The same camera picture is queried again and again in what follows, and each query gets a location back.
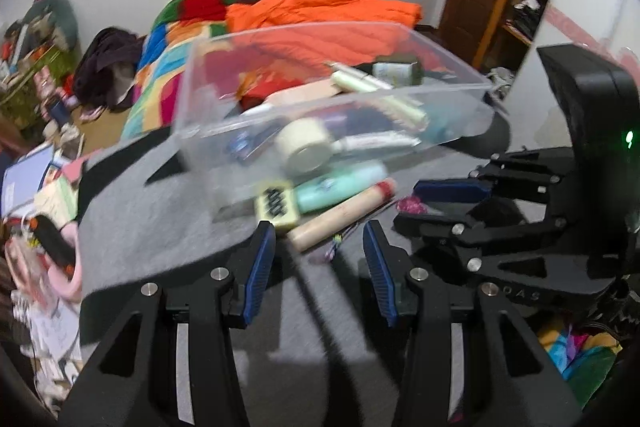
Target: orange cloth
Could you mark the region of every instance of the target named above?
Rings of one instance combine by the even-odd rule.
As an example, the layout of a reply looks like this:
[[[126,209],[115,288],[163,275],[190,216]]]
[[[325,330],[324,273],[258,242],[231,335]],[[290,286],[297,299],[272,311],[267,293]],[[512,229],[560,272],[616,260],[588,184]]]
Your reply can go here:
[[[419,4],[394,0],[261,0],[256,4],[232,4],[226,11],[226,27],[240,32],[268,26],[303,22],[398,22],[409,28],[422,18]]]
[[[325,60],[350,66],[377,55],[404,50],[407,32],[401,26],[308,26],[309,22],[394,22],[413,28],[421,19],[420,5],[393,0],[261,0],[254,5],[232,4],[226,13],[230,32],[296,24],[286,31],[235,36],[238,46],[257,46],[274,56],[295,58],[316,74],[327,74]]]

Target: floor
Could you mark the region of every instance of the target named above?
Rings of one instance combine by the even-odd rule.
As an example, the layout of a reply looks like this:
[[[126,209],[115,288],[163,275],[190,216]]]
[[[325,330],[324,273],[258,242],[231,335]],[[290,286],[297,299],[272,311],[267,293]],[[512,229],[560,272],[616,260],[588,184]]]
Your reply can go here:
[[[115,145],[120,140],[120,134],[124,123],[129,116],[127,109],[121,113],[112,113],[105,111],[98,120],[81,123],[79,121],[79,109],[73,111],[74,121],[84,133],[84,149],[83,154],[89,154],[98,149],[105,149]]]

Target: wooden shelf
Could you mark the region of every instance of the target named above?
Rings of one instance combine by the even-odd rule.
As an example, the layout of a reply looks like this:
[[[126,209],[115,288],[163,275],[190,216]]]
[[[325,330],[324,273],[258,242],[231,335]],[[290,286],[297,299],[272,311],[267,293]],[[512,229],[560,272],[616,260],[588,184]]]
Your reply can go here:
[[[502,29],[505,30],[508,34],[516,37],[524,45],[531,45],[531,40],[524,33],[511,26],[508,21],[504,22],[504,24],[502,25]]]

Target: transparent plastic container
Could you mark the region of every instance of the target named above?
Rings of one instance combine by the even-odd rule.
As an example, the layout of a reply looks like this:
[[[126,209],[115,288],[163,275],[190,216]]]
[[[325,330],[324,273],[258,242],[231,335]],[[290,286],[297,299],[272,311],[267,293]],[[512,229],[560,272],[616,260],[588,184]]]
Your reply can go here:
[[[239,110],[239,88],[257,79],[310,83],[331,77],[326,62],[356,66],[392,54],[418,57],[421,85],[344,92],[252,114]],[[476,70],[402,25],[277,26],[193,43],[172,132],[215,215],[255,198],[269,181],[298,185],[332,168],[397,160],[482,134],[493,117],[481,102],[490,86]]]

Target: tape roll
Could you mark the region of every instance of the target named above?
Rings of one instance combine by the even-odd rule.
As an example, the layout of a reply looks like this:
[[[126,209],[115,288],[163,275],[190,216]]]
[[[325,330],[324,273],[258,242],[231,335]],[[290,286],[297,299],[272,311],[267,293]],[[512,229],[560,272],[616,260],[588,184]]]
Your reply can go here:
[[[319,118],[300,118],[276,136],[287,172],[305,174],[324,166],[334,154],[333,138]]]

